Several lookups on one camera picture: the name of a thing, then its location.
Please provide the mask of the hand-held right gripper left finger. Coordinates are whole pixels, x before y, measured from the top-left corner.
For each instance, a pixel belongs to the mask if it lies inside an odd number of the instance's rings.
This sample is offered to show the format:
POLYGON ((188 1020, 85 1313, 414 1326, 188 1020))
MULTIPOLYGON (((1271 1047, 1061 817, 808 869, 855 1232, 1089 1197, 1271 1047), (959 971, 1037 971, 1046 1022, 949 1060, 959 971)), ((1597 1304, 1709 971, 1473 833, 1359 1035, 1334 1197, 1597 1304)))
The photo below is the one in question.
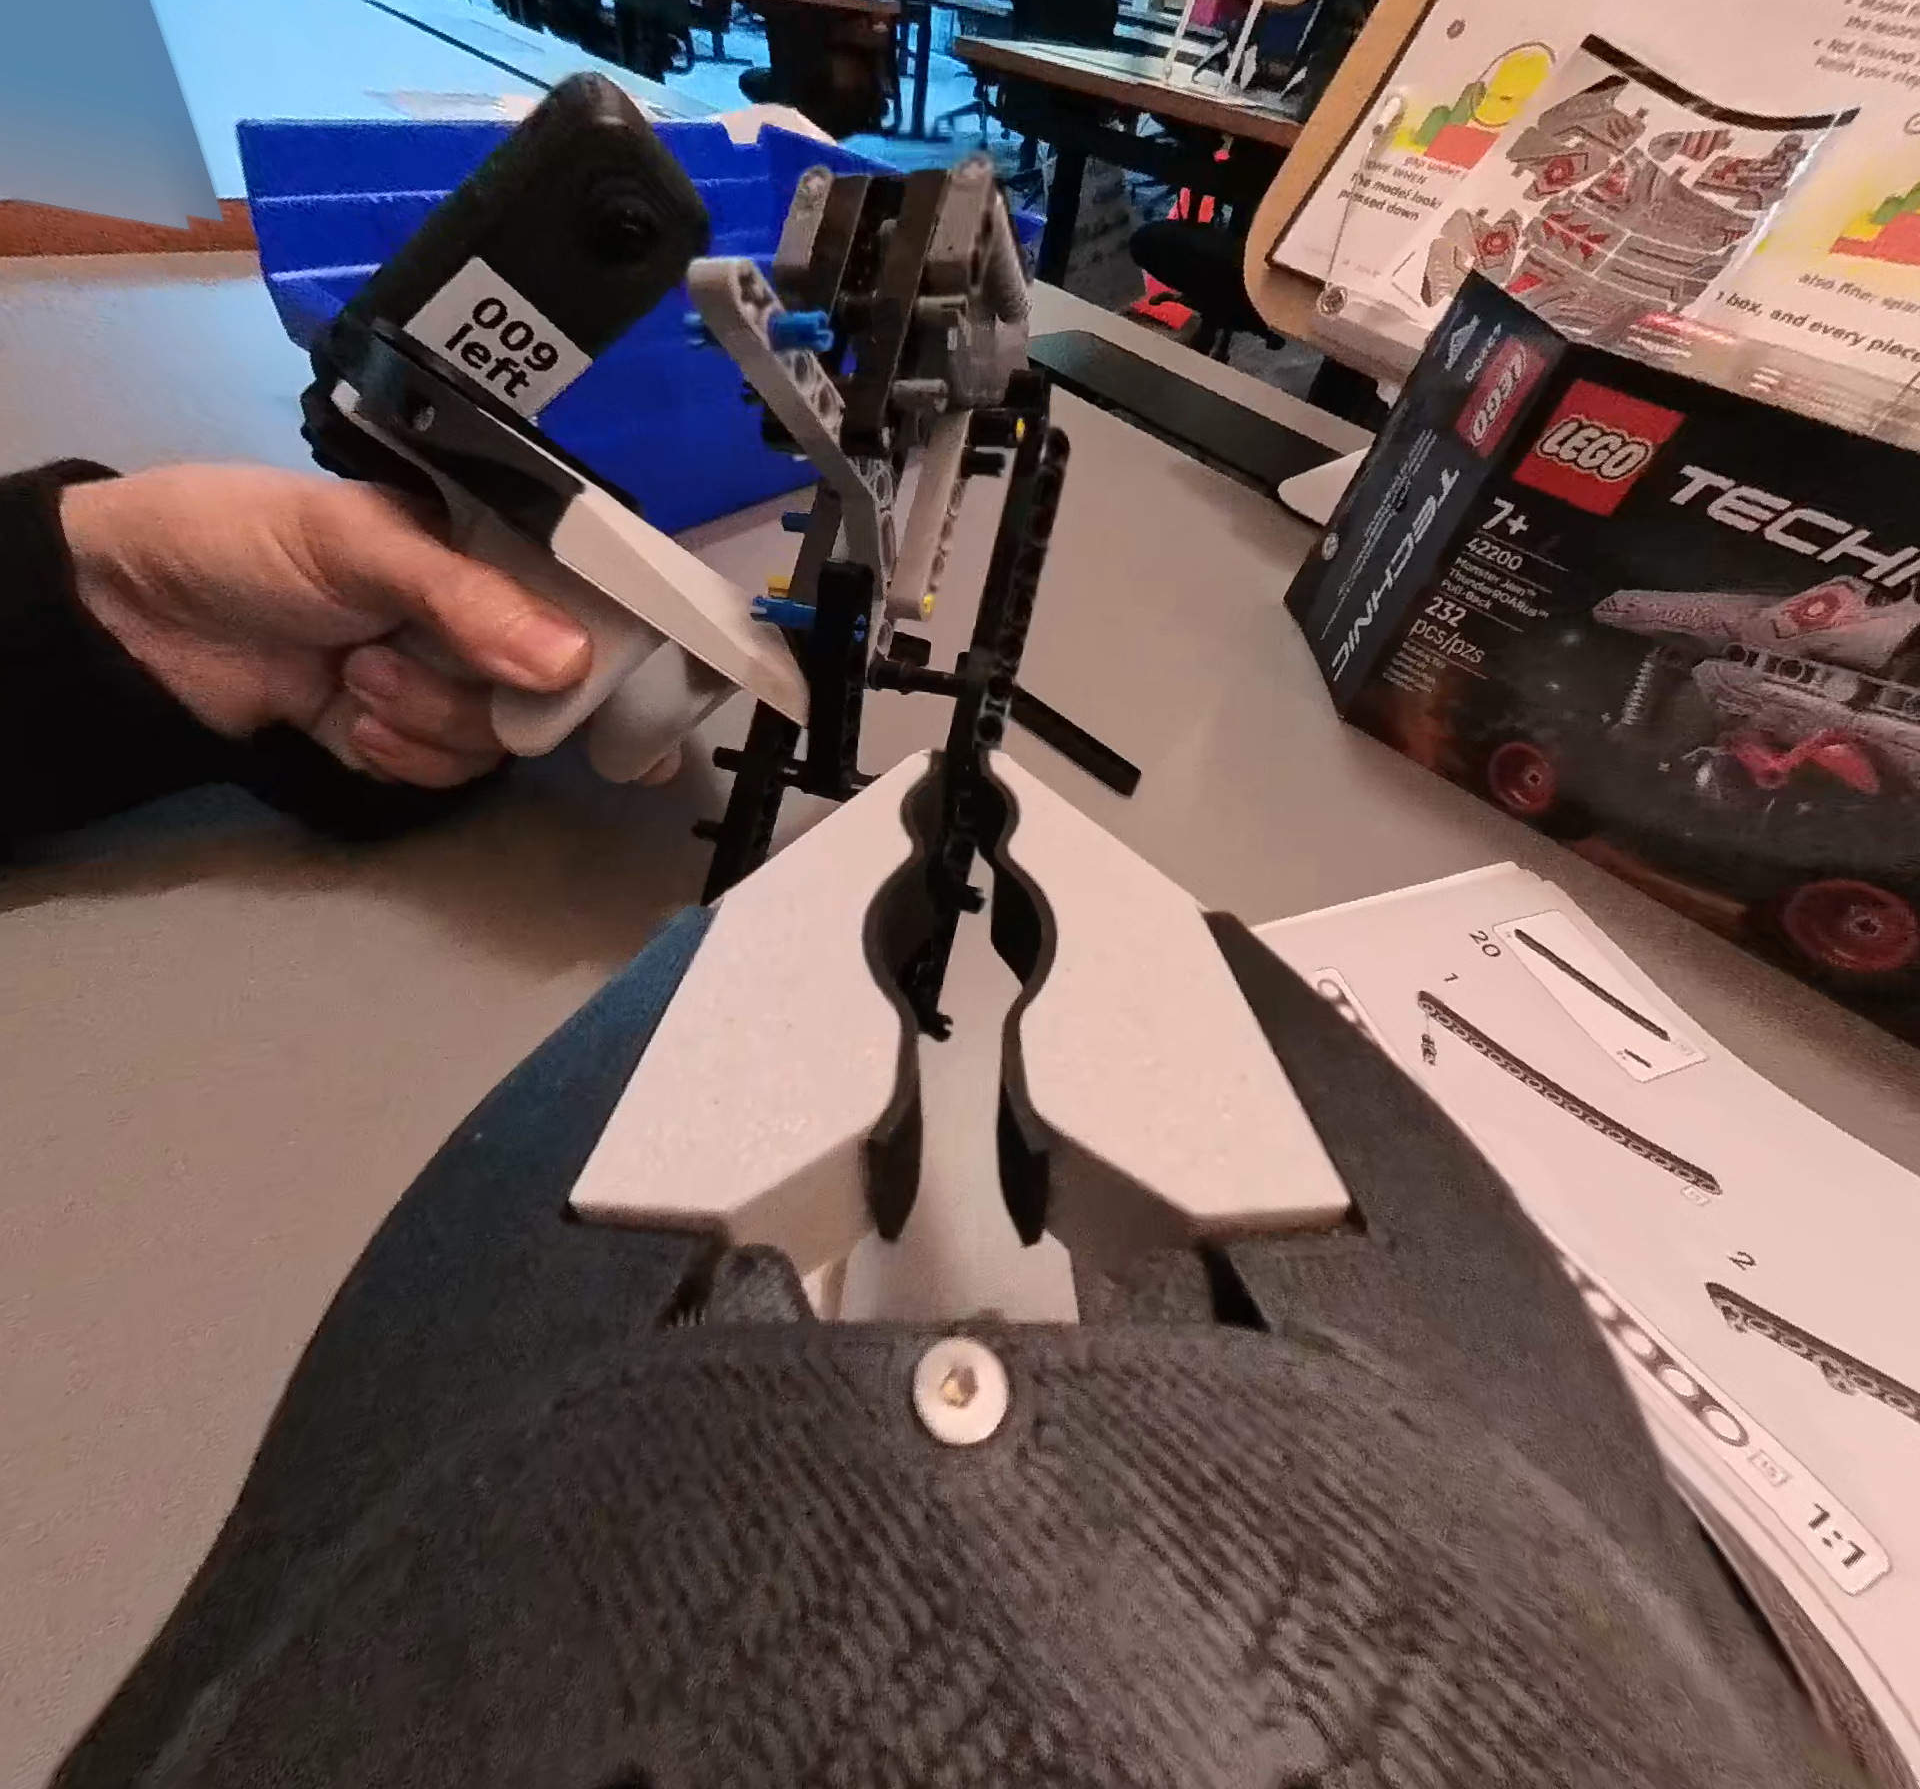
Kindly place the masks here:
POLYGON ((905 759, 722 893, 571 1191, 588 1224, 780 1249, 799 1273, 918 1199, 918 1026, 877 961, 933 754, 905 759))

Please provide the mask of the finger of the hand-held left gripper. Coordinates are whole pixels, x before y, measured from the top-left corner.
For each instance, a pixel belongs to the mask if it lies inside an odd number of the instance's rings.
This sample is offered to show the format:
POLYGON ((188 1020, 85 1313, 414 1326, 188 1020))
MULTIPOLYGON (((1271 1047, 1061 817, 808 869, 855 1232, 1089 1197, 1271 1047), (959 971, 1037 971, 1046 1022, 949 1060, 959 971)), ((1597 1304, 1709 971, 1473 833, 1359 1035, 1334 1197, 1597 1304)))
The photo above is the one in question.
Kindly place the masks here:
POLYGON ((563 510, 554 558, 598 593, 577 619, 591 637, 591 665, 571 691, 566 714, 584 719, 663 643, 777 708, 808 719, 808 681, 798 654, 754 599, 670 536, 588 482, 563 510))

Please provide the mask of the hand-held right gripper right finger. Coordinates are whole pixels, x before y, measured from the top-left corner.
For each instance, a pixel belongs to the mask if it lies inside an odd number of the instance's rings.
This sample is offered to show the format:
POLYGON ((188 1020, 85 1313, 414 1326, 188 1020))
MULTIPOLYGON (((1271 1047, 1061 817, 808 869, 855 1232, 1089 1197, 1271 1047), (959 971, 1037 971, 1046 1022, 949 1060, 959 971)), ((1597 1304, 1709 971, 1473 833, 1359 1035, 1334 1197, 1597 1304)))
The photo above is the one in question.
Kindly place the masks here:
POLYGON ((1234 953, 1234 919, 986 755, 988 932, 1016 982, 997 1044, 999 1192, 1074 1304, 1142 1257, 1325 1232, 1352 1210, 1234 953))

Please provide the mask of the grey black toy brick chassis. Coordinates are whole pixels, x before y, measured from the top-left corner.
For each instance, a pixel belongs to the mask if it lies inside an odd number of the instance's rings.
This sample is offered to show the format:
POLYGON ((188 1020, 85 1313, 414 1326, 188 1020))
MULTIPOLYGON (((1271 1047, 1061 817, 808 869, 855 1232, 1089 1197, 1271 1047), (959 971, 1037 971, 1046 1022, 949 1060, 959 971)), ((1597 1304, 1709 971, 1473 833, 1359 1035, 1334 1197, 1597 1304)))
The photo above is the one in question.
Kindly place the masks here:
POLYGON ((993 164, 908 173, 809 167, 767 264, 702 260, 685 293, 735 364, 763 439, 813 474, 791 573, 754 597, 777 662, 804 674, 804 714, 757 698, 712 844, 712 907, 770 852, 787 793, 861 784, 872 688, 943 691, 931 619, 968 490, 1023 480, 1048 431, 1027 363, 1027 270, 993 164))

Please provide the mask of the person's left forearm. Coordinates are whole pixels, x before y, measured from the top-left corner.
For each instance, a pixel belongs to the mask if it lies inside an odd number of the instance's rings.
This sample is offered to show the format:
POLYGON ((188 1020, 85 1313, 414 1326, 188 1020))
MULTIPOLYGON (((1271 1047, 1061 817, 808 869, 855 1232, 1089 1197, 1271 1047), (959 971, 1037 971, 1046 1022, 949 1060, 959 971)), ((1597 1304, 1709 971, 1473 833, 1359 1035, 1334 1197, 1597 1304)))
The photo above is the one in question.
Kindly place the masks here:
POLYGON ((1 856, 179 793, 229 786, 326 839, 367 843, 468 809, 451 792, 381 782, 275 726, 218 735, 83 607, 59 508, 115 469, 61 457, 1 480, 1 856))

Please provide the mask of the person's left hand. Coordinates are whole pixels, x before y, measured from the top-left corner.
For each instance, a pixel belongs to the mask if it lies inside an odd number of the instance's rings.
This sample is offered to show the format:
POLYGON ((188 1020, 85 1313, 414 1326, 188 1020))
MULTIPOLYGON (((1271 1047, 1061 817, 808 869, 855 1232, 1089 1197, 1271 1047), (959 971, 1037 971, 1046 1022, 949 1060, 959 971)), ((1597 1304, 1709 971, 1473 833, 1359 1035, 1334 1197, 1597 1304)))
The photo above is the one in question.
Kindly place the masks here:
POLYGON ((504 759, 492 691, 573 691, 584 631, 354 480, 185 463, 70 486, 88 614, 229 740, 291 727, 378 780, 446 792, 504 759))

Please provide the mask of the blue parts bin with tag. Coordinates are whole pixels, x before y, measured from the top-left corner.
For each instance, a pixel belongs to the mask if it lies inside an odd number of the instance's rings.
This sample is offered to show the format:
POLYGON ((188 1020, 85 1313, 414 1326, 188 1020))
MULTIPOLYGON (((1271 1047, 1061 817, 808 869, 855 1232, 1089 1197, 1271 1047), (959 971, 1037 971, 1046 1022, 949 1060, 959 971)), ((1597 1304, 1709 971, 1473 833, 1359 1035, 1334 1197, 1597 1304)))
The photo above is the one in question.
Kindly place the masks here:
MULTIPOLYGON (((243 122, 238 161, 262 275, 295 345, 312 353, 337 313, 427 216, 508 138, 504 122, 243 122)), ((889 164, 779 122, 738 135, 722 119, 656 122, 701 192, 720 256, 770 267, 805 169, 889 164)), ((537 416, 559 460, 668 543, 782 496, 815 469, 770 445, 743 377, 694 341, 670 293, 537 416)))

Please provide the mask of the white instruction booklet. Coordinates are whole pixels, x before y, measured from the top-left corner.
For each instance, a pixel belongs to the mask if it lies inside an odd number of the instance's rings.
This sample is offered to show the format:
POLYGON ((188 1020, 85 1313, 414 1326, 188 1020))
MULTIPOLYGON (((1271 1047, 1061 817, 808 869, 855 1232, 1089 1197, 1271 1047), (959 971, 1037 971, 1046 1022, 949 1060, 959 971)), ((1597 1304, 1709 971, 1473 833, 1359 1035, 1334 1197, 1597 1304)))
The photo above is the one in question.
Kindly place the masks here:
POLYGON ((1501 1173, 1822 1723, 1915 1785, 1915 1176, 1520 865, 1257 936, 1501 1173))

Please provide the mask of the white stand base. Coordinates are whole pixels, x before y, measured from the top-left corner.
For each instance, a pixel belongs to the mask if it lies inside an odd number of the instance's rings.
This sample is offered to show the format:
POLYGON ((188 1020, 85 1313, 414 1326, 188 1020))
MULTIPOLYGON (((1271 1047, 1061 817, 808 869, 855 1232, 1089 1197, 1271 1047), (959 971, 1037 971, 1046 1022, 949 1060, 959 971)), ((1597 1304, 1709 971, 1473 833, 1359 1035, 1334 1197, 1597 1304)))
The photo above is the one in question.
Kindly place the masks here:
POLYGON ((1353 449, 1277 482, 1277 501, 1317 528, 1327 528, 1370 446, 1353 449))

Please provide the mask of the brown background table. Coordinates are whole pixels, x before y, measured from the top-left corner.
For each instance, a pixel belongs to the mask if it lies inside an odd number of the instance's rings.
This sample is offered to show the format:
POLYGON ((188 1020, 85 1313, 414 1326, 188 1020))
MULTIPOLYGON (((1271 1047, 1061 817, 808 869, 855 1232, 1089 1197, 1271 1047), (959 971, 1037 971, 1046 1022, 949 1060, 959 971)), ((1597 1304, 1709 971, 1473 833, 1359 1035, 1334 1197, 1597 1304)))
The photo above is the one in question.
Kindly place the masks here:
POLYGON ((1214 211, 1247 238, 1262 193, 1302 123, 1269 100, 1197 79, 1166 79, 1162 62, 1116 49, 964 35, 954 55, 993 93, 994 117, 1054 155, 1043 281, 1061 286, 1092 161, 1214 198, 1214 211))

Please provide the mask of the black toy set box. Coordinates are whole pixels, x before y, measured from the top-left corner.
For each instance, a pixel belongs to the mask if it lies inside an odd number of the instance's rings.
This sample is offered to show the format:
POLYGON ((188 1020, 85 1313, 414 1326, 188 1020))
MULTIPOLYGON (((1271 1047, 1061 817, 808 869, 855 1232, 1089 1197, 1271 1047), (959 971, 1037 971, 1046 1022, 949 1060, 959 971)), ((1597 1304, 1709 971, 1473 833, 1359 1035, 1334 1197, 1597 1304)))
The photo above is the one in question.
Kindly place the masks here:
POLYGON ((1470 275, 1286 606, 1347 724, 1915 1043, 1915 463, 1915 382, 1470 275))

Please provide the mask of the clear acrylic sign holder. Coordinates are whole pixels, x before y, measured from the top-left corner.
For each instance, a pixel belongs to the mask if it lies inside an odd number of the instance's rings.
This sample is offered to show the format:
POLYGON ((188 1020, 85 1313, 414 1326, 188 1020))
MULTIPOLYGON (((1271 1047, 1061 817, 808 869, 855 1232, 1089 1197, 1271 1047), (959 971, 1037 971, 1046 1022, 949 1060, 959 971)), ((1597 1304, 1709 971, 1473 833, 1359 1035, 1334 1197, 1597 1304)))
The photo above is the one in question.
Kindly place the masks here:
POLYGON ((1181 88, 1238 88, 1262 5, 1264 0, 1185 0, 1162 79, 1181 88))

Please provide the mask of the instruction poster on board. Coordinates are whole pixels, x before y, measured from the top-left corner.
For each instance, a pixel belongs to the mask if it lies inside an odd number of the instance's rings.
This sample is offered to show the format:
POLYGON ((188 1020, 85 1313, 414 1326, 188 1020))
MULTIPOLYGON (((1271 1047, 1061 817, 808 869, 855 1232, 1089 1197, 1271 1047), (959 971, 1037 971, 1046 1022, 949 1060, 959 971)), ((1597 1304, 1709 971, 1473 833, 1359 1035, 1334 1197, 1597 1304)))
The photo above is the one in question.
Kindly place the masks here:
POLYGON ((1917 0, 1379 0, 1247 247, 1404 377, 1478 274, 1562 335, 1915 446, 1917 0))

